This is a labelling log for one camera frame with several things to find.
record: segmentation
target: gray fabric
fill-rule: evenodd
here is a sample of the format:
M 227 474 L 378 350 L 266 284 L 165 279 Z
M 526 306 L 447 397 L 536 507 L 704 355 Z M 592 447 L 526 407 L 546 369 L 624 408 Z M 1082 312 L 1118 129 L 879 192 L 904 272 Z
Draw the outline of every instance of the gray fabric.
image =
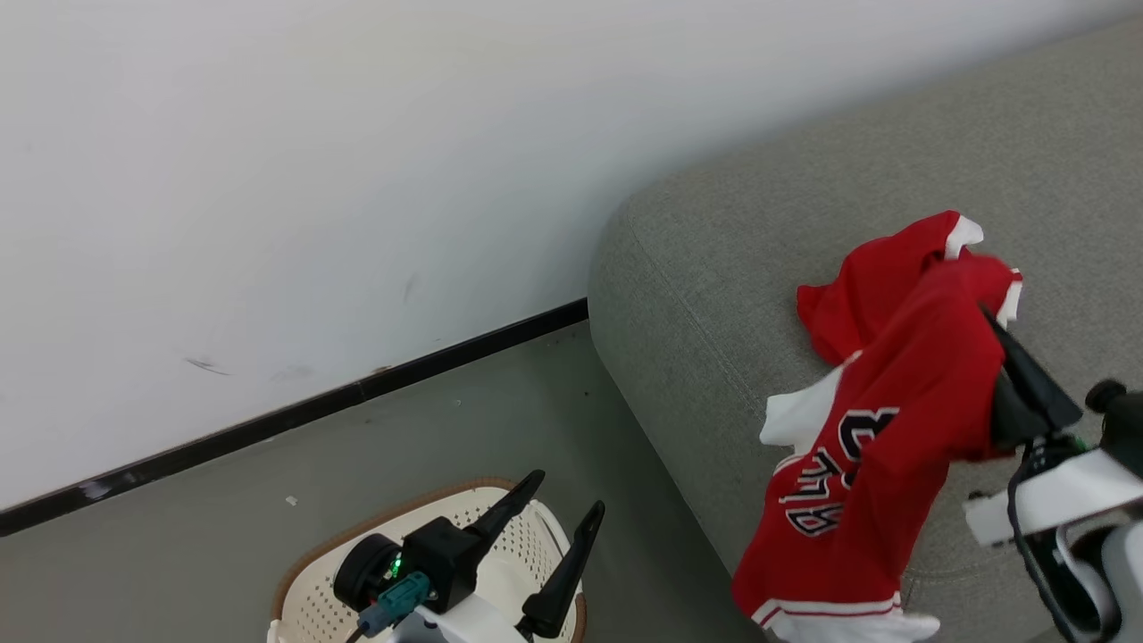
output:
M 610 222 L 589 294 L 597 348 L 727 569 L 785 455 L 767 396 L 810 385 L 793 308 L 870 238 L 959 209 L 1025 274 L 1014 333 L 1077 399 L 1143 384 L 1143 21 L 992 64 L 666 178 Z M 1096 427 L 1088 424 L 1087 433 Z M 960 503 L 1012 463 L 953 468 L 903 592 L 935 641 L 1029 640 L 1049 619 Z
M 1064 637 L 1060 635 L 1055 629 L 1049 629 L 1044 634 L 1036 637 L 1036 640 L 1030 643 L 1064 643 Z

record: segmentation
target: jersey number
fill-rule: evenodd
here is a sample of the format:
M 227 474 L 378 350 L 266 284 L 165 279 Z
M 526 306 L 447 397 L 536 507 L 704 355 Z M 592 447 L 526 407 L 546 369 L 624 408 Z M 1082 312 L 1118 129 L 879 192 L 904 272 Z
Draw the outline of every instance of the jersey number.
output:
M 900 409 L 849 411 L 838 423 L 838 442 L 841 444 L 841 451 L 850 463 L 855 463 L 849 472 L 841 475 L 844 488 L 853 489 L 854 482 L 857 480 L 857 469 L 861 467 L 862 450 L 889 426 L 898 412 Z M 829 500 L 828 482 L 831 477 L 841 474 L 841 467 L 830 457 L 824 447 L 818 447 L 810 460 L 813 465 L 802 469 L 798 476 L 798 490 L 780 498 L 780 504 L 785 505 L 797 500 Z M 831 503 L 816 507 L 788 509 L 785 514 L 786 520 L 794 529 L 810 538 L 816 538 L 838 528 L 844 508 L 845 506 L 840 503 Z

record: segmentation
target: white wall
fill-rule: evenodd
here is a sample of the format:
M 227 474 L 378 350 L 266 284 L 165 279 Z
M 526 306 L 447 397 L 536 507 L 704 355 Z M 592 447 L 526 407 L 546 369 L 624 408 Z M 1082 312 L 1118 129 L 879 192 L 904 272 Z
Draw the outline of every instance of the white wall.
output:
M 578 298 L 656 175 L 1140 5 L 0 0 L 0 507 Z

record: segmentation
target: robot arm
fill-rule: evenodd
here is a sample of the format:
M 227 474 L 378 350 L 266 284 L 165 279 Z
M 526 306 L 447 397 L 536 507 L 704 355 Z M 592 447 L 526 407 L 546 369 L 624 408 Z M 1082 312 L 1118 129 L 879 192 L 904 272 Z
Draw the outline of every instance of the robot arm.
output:
M 993 443 L 1023 444 L 1024 455 L 1007 491 L 965 504 L 973 536 L 981 545 L 1016 545 L 1066 641 L 1143 641 L 1143 393 L 1111 380 L 1092 389 L 1087 407 L 1105 418 L 1100 447 L 1088 449 L 1065 433 L 1079 408 L 1007 332 L 993 330 L 1006 355 Z M 1105 524 L 1117 509 L 1127 517 Z

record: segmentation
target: red jersey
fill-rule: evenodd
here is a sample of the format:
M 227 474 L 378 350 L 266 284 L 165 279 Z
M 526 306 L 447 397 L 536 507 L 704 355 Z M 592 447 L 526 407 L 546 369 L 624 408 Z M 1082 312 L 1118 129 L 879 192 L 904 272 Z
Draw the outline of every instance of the red jersey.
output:
M 815 349 L 841 365 L 767 404 L 762 442 L 794 455 L 770 480 L 733 584 L 738 606 L 788 640 L 837 640 L 840 629 L 820 632 L 833 620 L 863 641 L 865 625 L 902 619 L 901 576 L 949 465 L 997 456 L 990 415 L 1004 352 L 981 306 L 1014 311 L 1020 276 L 953 251 L 961 220 L 943 212 L 871 241 L 830 286 L 799 288 Z M 818 636 L 796 637 L 810 621 Z M 901 624 L 912 634 L 885 636 L 879 622 L 868 640 L 917 641 L 938 626 Z

